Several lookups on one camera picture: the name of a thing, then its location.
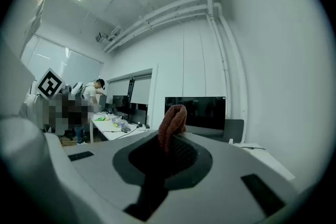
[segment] brown towel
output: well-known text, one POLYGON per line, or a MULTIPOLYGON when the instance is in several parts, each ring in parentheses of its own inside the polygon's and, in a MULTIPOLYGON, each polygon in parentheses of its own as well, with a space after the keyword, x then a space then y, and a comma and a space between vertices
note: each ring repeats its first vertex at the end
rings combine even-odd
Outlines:
POLYGON ((169 108, 159 127, 159 144, 161 150, 169 155, 170 140, 173 134, 185 132, 187 109, 183 105, 173 105, 169 108))

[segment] fluorescent light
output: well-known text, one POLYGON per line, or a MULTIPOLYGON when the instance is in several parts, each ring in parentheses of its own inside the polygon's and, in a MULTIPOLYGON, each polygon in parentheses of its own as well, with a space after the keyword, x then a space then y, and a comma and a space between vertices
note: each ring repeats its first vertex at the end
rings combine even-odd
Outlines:
POLYGON ((48 57, 45 57, 45 56, 43 56, 43 55, 41 55, 41 54, 36 54, 36 55, 42 56, 42 57, 44 57, 44 58, 47 58, 47 59, 49 59, 49 60, 50 60, 50 58, 48 58, 48 57))

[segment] table leg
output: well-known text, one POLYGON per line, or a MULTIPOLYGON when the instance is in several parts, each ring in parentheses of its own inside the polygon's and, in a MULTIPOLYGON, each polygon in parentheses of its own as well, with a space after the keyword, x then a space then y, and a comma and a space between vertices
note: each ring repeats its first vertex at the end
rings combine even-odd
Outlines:
POLYGON ((93 122, 90 120, 90 143, 93 144, 93 122))

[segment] jeans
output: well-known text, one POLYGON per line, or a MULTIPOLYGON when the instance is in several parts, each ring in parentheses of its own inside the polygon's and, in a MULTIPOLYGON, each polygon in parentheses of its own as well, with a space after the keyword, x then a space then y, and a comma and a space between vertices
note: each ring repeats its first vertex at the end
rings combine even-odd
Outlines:
POLYGON ((80 127, 75 127, 75 133, 76 133, 76 138, 77 138, 77 143, 81 144, 84 142, 84 125, 80 127))

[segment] wall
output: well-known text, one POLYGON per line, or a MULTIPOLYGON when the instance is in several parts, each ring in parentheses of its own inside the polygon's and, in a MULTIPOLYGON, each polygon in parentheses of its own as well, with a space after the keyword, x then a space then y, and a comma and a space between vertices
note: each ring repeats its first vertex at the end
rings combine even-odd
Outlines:
POLYGON ((111 31, 110 25, 70 0, 45 0, 37 35, 104 63, 110 56, 102 51, 95 36, 111 31))
POLYGON ((221 0, 247 76, 247 141, 287 167, 303 190, 335 143, 334 36, 319 0, 221 0))
POLYGON ((158 128, 165 97, 223 96, 220 53, 211 31, 205 17, 198 16, 197 21, 175 22, 147 32, 113 51, 113 60, 104 65, 101 77, 153 68, 155 89, 150 91, 149 116, 152 104, 151 127, 158 128))

